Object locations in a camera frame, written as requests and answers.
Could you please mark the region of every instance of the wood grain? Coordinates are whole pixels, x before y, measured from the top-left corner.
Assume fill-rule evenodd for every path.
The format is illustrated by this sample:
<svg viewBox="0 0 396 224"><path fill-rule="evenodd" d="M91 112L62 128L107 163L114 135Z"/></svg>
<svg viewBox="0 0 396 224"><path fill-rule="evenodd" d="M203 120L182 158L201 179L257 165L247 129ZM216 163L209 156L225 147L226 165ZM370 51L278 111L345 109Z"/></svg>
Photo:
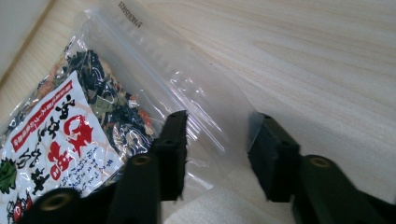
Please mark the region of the wood grain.
<svg viewBox="0 0 396 224"><path fill-rule="evenodd" d="M1 120L49 71L67 43L75 14L93 2L54 4L1 82ZM394 203L395 1L139 2L213 66L231 69L226 76L257 110L276 118L304 154L329 157L359 189ZM225 221L291 223L292 218L288 205L265 201L246 165L167 222Z"/></svg>

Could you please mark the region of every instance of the round hole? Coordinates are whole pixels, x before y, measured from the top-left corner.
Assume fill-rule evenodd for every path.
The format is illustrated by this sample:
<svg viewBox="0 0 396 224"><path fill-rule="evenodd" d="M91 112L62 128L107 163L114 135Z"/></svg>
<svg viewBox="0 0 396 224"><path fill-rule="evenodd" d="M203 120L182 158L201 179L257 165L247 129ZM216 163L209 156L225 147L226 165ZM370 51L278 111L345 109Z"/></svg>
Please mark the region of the round hole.
<svg viewBox="0 0 396 224"><path fill-rule="evenodd" d="M319 157L314 157L309 160L312 164L316 165L317 167L321 168L328 168L330 167L329 161L319 158Z"/></svg>
<svg viewBox="0 0 396 224"><path fill-rule="evenodd" d="M53 211L67 205L72 200L72 196L66 193L60 193L49 197L44 201L40 208L43 211Z"/></svg>
<svg viewBox="0 0 396 224"><path fill-rule="evenodd" d="M133 158L132 162L134 165L145 165L151 161L151 158L148 156L139 156L136 158Z"/></svg>

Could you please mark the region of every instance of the clear plastic bag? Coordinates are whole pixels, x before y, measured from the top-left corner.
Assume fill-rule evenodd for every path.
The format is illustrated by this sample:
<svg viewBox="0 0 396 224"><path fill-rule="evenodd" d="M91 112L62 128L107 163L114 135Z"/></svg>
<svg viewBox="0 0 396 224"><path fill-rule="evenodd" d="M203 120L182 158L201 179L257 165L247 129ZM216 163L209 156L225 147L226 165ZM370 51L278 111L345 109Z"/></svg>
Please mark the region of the clear plastic bag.
<svg viewBox="0 0 396 224"><path fill-rule="evenodd" d="M170 211L165 213L169 214L175 209L173 206L190 202L212 188L242 161L242 157L246 157L260 128L261 117L231 80L219 74L202 55L191 50L185 39L138 3L132 0L103 1L99 6L85 10L76 17L75 32L70 39L60 61L33 98L20 104L10 116L12 131L21 131L23 117L30 112L27 108L34 108L34 104L44 98L40 92L47 94L55 90L46 83L55 83L57 77L62 77L56 85L64 84L64 80L73 74L69 69L74 66L73 60L80 57L99 61L104 73L110 74L106 81L112 80L107 86L113 90L102 87L98 92L97 88L86 88L88 84L81 83L81 73L88 69L90 76L95 76L94 69L99 65L80 64L75 76L85 99L90 102L96 97L96 101L100 98L105 105L113 106L109 102L117 96L120 104L131 110L135 108L138 115L135 119L129 118L137 120L136 123L109 122L111 128L106 130L104 120L111 120L108 114L114 108L100 106L95 110L96 103L90 104L109 144L117 151L120 163L123 158L142 153L149 147L150 141L161 132L167 115L178 110L188 111L189 143L183 202L168 205ZM7 133L9 126L0 128L2 133ZM125 133L135 137L128 140ZM13 148L5 148L11 135L8 132L0 139L2 164L14 153ZM132 141L140 147L128 147Z"/></svg>

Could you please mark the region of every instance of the light wood surface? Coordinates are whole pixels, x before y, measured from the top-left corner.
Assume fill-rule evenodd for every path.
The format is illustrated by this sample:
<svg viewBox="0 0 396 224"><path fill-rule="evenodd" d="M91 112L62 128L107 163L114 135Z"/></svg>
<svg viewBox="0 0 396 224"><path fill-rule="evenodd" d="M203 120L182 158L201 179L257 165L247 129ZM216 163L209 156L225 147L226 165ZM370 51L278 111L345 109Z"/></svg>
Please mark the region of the light wood surface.
<svg viewBox="0 0 396 224"><path fill-rule="evenodd" d="M274 117L303 154L336 161L358 189L396 198L396 1L139 0ZM0 86L4 120L47 74L75 14L57 1ZM168 223L292 223L265 201L248 163Z"/></svg>

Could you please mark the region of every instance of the black plastic part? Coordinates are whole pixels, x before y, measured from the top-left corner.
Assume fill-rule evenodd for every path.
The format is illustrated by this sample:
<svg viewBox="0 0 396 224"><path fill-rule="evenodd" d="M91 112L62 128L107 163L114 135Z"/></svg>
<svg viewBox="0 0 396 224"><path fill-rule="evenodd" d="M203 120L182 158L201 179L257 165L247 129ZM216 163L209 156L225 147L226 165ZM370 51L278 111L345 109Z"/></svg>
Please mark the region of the black plastic part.
<svg viewBox="0 0 396 224"><path fill-rule="evenodd" d="M170 115L160 137L150 149L150 153L156 154L159 160L161 201L175 201L183 191L187 158L186 124L186 111Z"/></svg>
<svg viewBox="0 0 396 224"><path fill-rule="evenodd" d="M306 156L299 177L293 206L297 223L387 223L334 162Z"/></svg>
<svg viewBox="0 0 396 224"><path fill-rule="evenodd" d="M160 178L155 154L128 160L124 178L117 185L107 224L160 223Z"/></svg>
<svg viewBox="0 0 396 224"><path fill-rule="evenodd" d="M78 210L79 194L74 189L55 189L39 198L24 214L20 224L70 224Z"/></svg>
<svg viewBox="0 0 396 224"><path fill-rule="evenodd" d="M248 158L267 200L287 203L297 182L300 146L274 119L262 115L262 127Z"/></svg>

